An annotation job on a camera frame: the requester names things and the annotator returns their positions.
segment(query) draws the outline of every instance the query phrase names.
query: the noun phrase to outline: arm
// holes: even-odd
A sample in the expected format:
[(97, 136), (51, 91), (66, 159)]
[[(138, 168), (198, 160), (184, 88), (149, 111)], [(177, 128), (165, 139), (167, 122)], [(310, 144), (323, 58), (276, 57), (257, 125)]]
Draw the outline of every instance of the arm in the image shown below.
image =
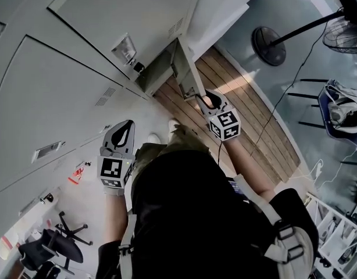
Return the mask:
[(270, 202), (276, 195), (274, 185), (261, 170), (255, 160), (239, 142), (238, 138), (231, 138), (223, 142), (237, 174), (242, 174), (249, 186), (266, 201)]
[(126, 198), (106, 194), (105, 243), (121, 241), (128, 224)]

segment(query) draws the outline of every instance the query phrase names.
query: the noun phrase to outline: sleeve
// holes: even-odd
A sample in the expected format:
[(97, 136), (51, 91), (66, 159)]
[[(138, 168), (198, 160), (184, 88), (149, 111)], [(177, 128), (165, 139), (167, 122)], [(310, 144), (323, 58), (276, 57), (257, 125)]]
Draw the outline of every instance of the sleeve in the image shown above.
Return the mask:
[(110, 279), (112, 276), (117, 275), (119, 278), (119, 271), (117, 265), (119, 263), (119, 250), (121, 241), (113, 241), (102, 245), (98, 248), (98, 268), (96, 279)]
[(270, 204), (283, 220), (306, 231), (316, 256), (319, 243), (318, 230), (296, 190), (290, 188), (281, 191), (270, 201)]

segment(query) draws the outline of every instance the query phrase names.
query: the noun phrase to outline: locker vent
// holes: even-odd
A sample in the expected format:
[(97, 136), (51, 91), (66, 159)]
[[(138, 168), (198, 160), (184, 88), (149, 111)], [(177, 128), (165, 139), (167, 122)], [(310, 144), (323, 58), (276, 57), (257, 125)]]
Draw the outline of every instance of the locker vent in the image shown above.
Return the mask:
[(106, 90), (105, 93), (103, 93), (103, 95), (104, 95), (104, 96), (107, 96), (107, 97), (111, 97), (111, 95), (113, 95), (114, 92), (115, 92), (115, 89), (109, 88), (109, 89)]
[(168, 30), (168, 38), (170, 38), (174, 34), (174, 29), (176, 28), (176, 24), (173, 25), (169, 30)]
[(181, 20), (179, 20), (176, 23), (176, 32), (181, 28), (181, 25), (183, 24), (183, 20), (184, 20), (184, 18), (182, 17)]
[(59, 169), (65, 163), (65, 161), (66, 161), (66, 157), (59, 159), (53, 171)]
[(103, 106), (105, 105), (106, 101), (108, 101), (109, 99), (108, 98), (105, 98), (105, 97), (101, 97), (98, 102), (95, 104), (95, 106)]

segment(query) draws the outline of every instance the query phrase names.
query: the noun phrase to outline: chair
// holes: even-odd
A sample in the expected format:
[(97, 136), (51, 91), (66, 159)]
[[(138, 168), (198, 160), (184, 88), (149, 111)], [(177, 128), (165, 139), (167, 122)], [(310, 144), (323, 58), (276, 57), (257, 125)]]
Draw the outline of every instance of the chair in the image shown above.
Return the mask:
[[(332, 84), (334, 82), (334, 80), (317, 80), (317, 79), (309, 79), (309, 78), (301, 79), (300, 81), (327, 83), (327, 84)], [(324, 88), (321, 90), (321, 92), (318, 96), (299, 94), (299, 93), (288, 93), (288, 95), (303, 97), (303, 98), (310, 98), (310, 99), (315, 99), (318, 101), (318, 105), (312, 105), (312, 107), (320, 108), (324, 125), (313, 124), (313, 123), (308, 123), (308, 122), (303, 122), (303, 121), (299, 121), (299, 124), (326, 129), (329, 137), (334, 138), (335, 140), (338, 140), (338, 141), (343, 141), (343, 142), (352, 144), (352, 145), (356, 146), (356, 148), (357, 148), (357, 133), (351, 134), (351, 133), (344, 133), (342, 131), (338, 131), (331, 124), (330, 111), (329, 111), (329, 107), (328, 107), (328, 104), (331, 102), (331, 99), (324, 92)], [(357, 165), (357, 162), (341, 162), (341, 163)]]
[(88, 226), (86, 224), (84, 224), (82, 227), (76, 229), (76, 230), (70, 230), (69, 227), (67, 226), (65, 220), (63, 219), (65, 213), (64, 211), (59, 213), (59, 217), (61, 219), (61, 223), (62, 224), (57, 224), (55, 227), (60, 231), (61, 234), (64, 234), (66, 237), (74, 239), (78, 242), (84, 243), (88, 246), (93, 245), (93, 242), (85, 242), (85, 240), (78, 238), (75, 234), (79, 233), (79, 231), (88, 228)]
[(63, 267), (58, 264), (56, 266), (72, 275), (74, 273), (69, 270), (70, 260), (83, 263), (83, 255), (74, 240), (62, 236), (59, 231), (43, 230), (39, 240), (21, 245), (18, 250), (22, 255), (22, 264), (30, 271), (38, 270), (42, 264), (58, 254), (66, 257), (66, 262)]

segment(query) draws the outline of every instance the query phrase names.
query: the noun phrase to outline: shoe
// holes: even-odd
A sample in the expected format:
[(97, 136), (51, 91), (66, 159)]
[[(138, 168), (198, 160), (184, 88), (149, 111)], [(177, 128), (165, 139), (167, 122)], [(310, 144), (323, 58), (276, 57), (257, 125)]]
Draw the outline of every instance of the shoe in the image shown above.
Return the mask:
[(177, 121), (176, 119), (171, 119), (168, 122), (168, 142), (171, 141), (172, 135), (173, 135), (173, 131), (176, 130), (176, 125), (180, 125), (180, 122)]
[(148, 142), (152, 144), (161, 144), (160, 138), (155, 133), (150, 133), (148, 136)]

